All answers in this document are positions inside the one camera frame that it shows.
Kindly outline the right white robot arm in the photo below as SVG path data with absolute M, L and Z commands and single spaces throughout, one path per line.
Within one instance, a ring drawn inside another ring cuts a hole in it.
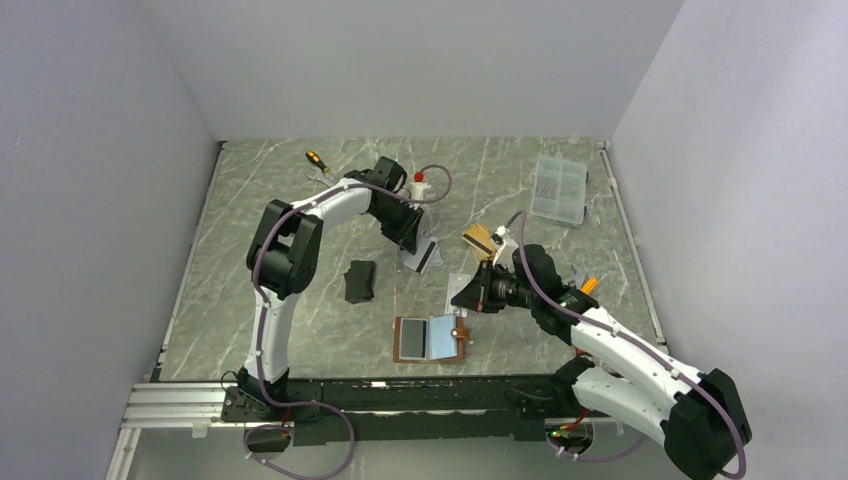
M 557 411 L 584 408 L 622 421 L 661 445 L 690 479 L 744 476 L 752 432 L 731 376 L 675 360 L 627 329 L 565 282 L 543 247 L 517 249 L 511 259 L 510 267 L 481 262 L 450 303 L 484 314 L 527 309 L 544 332 L 578 350 L 551 377 Z

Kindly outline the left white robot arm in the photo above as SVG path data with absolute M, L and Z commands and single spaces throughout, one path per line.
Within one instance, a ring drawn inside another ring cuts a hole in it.
M 246 257 L 256 311 L 251 347 L 237 374 L 248 407 L 261 419 L 275 419 L 286 409 L 294 310 L 315 276 L 324 234 L 368 214 L 385 238 L 406 253 L 417 252 L 423 213 L 416 200 L 401 195 L 406 179 L 400 164 L 381 157 L 374 167 L 350 171 L 304 200 L 267 204 Z

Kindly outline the white cards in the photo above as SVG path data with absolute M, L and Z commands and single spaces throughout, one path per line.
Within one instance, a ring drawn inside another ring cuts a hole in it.
M 452 299 L 459 294 L 472 280 L 472 276 L 463 273 L 450 273 L 446 289 L 446 305 L 453 307 Z

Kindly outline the brown leather card holder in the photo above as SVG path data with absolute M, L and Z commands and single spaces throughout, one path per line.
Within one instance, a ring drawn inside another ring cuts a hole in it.
M 393 324 L 395 363 L 450 363 L 465 358 L 471 331 L 463 318 L 443 315 L 430 318 L 396 317 Z

